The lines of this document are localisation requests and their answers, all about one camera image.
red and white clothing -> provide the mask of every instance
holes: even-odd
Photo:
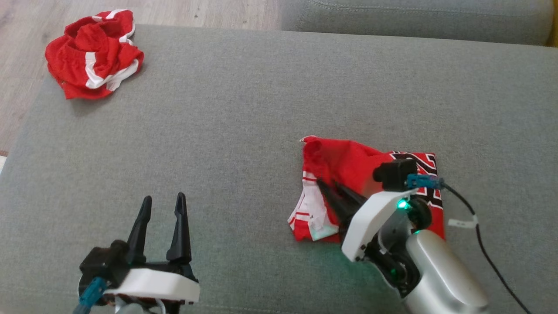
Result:
[[[50,74],[66,99],[107,96],[138,72],[143,52],[129,39],[136,30],[127,9],[101,12],[68,26],[45,51]]]
[[[325,203],[316,177],[327,184],[342,183],[362,195],[370,196],[382,190],[382,184],[372,179],[372,173],[382,163],[394,159],[414,159],[419,174],[437,175],[435,155],[390,151],[383,153],[348,140],[323,139],[307,136],[301,140],[302,194],[288,219],[295,239],[300,241],[325,240],[339,242],[339,222],[334,211]],[[419,195],[426,197],[432,212],[429,230],[444,238],[444,211],[439,190],[421,188]]]

sofa cushion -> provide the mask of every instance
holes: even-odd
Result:
[[[552,0],[291,0],[282,29],[543,45]]]
[[[201,284],[187,313],[403,314],[374,267],[294,240],[306,135],[435,152],[511,287],[554,312],[558,50],[145,25],[133,40],[144,67],[110,97],[67,101],[48,77],[28,114],[0,174],[0,312],[70,313],[80,262],[127,239],[148,194],[145,252],[164,260],[182,191]],[[442,193],[446,219],[470,219]],[[521,313],[474,231],[446,238],[492,312]]]

black cable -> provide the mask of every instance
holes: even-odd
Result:
[[[473,207],[471,206],[471,204],[469,204],[469,202],[467,202],[467,200],[463,196],[461,196],[461,194],[459,194],[456,190],[454,190],[451,186],[442,182],[440,184],[440,187],[447,189],[453,195],[457,196],[457,198],[460,199],[467,206],[467,208],[471,212],[471,215],[473,215],[473,216],[476,215],[476,213],[473,210]],[[517,297],[517,295],[515,293],[513,293],[513,291],[508,286],[508,283],[506,283],[506,280],[504,279],[504,277],[502,276],[502,274],[500,273],[500,271],[498,270],[496,265],[494,265],[494,262],[492,262],[492,259],[490,259],[490,257],[488,256],[488,253],[487,253],[487,251],[486,251],[486,249],[484,248],[484,245],[483,245],[483,240],[480,238],[480,227],[479,227],[478,223],[477,223],[477,226],[475,227],[475,229],[477,230],[477,239],[479,241],[480,250],[483,252],[484,258],[486,258],[488,264],[490,264],[492,269],[494,269],[494,272],[496,273],[498,278],[500,278],[500,281],[502,282],[502,284],[504,285],[506,290],[509,292],[509,294],[513,297],[513,299],[516,300],[517,304],[519,304],[519,306],[521,306],[521,308],[525,311],[525,313],[531,314],[531,311],[529,311],[529,309],[527,309],[527,307],[523,304],[523,302],[521,302],[521,300]]]

green light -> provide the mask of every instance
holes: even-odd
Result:
[[[399,210],[404,210],[405,208],[407,208],[407,206],[409,206],[409,203],[407,203],[405,199],[402,199],[399,202],[397,202],[397,209]]]

yellow object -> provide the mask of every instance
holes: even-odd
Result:
[[[554,22],[552,23],[549,46],[558,47],[558,0],[554,0]]]

